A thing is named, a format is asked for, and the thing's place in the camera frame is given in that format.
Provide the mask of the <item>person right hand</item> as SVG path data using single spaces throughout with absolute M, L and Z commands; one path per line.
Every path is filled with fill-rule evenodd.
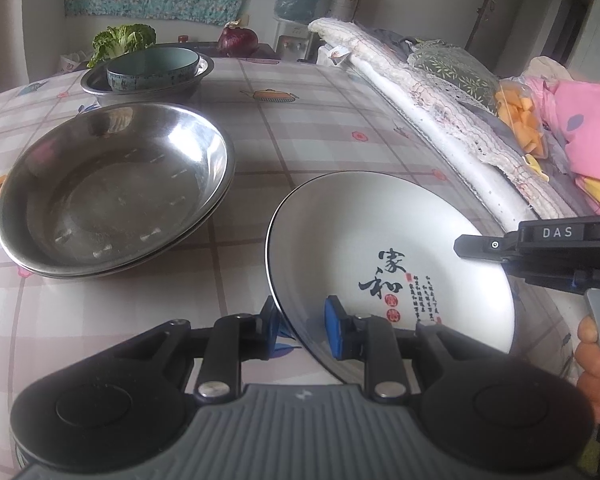
M 578 327 L 579 344 L 574 358 L 582 368 L 577 387 L 592 405 L 595 421 L 600 425 L 600 346 L 598 329 L 590 316 L 582 318 Z

